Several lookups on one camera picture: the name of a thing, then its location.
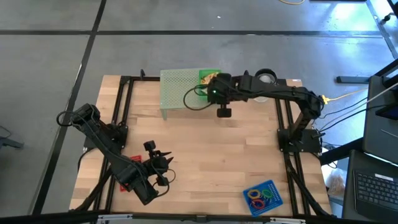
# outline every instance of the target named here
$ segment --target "wooden table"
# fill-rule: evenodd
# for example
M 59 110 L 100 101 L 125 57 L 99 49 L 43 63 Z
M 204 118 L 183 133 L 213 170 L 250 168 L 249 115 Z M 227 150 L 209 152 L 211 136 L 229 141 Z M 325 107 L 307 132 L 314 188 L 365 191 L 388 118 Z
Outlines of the wooden table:
M 101 119 L 110 123 L 120 76 L 105 75 L 96 105 Z M 301 86 L 300 80 L 287 80 Z M 120 192 L 115 187 L 112 212 L 177 213 L 212 215 L 251 215 L 242 191 L 266 180 L 273 180 L 283 205 L 264 215 L 292 215 L 283 154 L 279 151 L 275 100 L 231 103 L 232 118 L 217 118 L 217 106 L 203 111 L 178 109 L 168 111 L 167 121 L 159 109 L 160 82 L 134 82 L 127 125 L 124 155 L 149 158 L 143 143 L 154 140 L 157 149 L 171 151 L 170 168 L 177 178 L 163 197 L 144 206 L 134 192 Z M 300 113 L 292 103 L 294 119 Z M 309 153 L 301 153 L 305 183 L 322 208 L 331 213 L 321 166 Z M 70 208 L 79 206 L 98 182 L 103 155 L 98 149 L 81 161 Z M 173 173 L 166 176 L 173 178 Z M 165 187 L 157 187 L 160 192 Z M 303 213 L 300 191 L 296 186 L 298 210 Z M 108 186 L 103 190 L 100 208 L 104 208 Z

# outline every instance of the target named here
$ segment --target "blue plate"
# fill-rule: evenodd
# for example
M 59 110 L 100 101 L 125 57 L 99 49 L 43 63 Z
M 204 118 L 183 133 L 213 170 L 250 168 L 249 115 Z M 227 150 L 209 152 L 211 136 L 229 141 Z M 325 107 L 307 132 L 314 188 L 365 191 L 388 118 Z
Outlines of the blue plate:
M 283 205 L 282 198 L 272 180 L 244 190 L 243 197 L 254 217 Z

